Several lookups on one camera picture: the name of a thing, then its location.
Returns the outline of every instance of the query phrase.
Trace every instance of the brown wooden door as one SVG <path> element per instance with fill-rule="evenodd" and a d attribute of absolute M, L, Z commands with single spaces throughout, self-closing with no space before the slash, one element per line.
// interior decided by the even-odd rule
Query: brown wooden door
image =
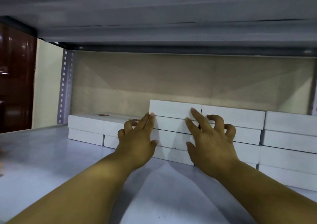
<path fill-rule="evenodd" d="M 37 39 L 0 24 L 0 133 L 32 126 Z"/>

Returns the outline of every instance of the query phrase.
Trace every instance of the stack of white boxes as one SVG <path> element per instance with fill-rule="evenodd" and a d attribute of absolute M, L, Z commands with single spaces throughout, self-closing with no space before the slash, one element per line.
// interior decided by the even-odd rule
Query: stack of white boxes
<path fill-rule="evenodd" d="M 219 115 L 224 123 L 235 126 L 233 139 L 238 158 L 256 168 L 260 159 L 260 137 L 264 127 L 265 112 L 220 106 L 203 106 L 202 115 Z"/>
<path fill-rule="evenodd" d="M 236 126 L 234 146 L 237 155 L 241 161 L 256 168 L 260 158 L 259 145 L 265 112 L 219 106 L 151 100 L 150 112 L 156 116 L 151 138 L 159 141 L 154 157 L 192 165 L 186 152 L 186 142 L 195 142 L 184 120 L 189 117 L 198 126 L 198 122 L 191 115 L 191 107 L 194 107 L 204 116 L 208 114 L 220 115 L 224 118 L 225 123 Z"/>
<path fill-rule="evenodd" d="M 278 182 L 317 191 L 317 117 L 267 112 L 259 170 Z"/>
<path fill-rule="evenodd" d="M 68 138 L 95 145 L 117 148 L 118 131 L 124 129 L 124 123 L 139 117 L 103 113 L 99 115 L 69 115 Z"/>

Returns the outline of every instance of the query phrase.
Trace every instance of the person's left arm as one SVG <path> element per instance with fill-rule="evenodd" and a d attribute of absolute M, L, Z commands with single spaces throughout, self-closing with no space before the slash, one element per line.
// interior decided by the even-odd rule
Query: person's left arm
<path fill-rule="evenodd" d="M 153 156 L 157 141 L 150 141 L 154 114 L 146 114 L 119 130 L 116 151 L 65 182 L 8 223 L 105 223 L 132 171 Z"/>

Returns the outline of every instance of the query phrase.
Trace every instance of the person's left hand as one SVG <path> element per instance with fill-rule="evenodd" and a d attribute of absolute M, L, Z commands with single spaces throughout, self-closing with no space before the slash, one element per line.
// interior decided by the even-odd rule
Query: person's left hand
<path fill-rule="evenodd" d="M 115 153 L 124 158 L 132 171 L 144 166 L 154 154 L 158 144 L 157 140 L 150 140 L 154 122 L 154 114 L 147 113 L 138 123 L 125 122 L 124 129 L 118 131 L 119 145 Z"/>

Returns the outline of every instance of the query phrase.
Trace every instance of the upper shelf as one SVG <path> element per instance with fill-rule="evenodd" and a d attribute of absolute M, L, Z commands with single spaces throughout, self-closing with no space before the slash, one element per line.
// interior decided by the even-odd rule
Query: upper shelf
<path fill-rule="evenodd" d="M 317 0 L 0 0 L 0 21 L 21 22 L 47 42 L 78 50 L 193 47 L 200 49 L 194 54 L 216 54 L 214 47 L 248 47 L 316 56 L 315 6 Z"/>

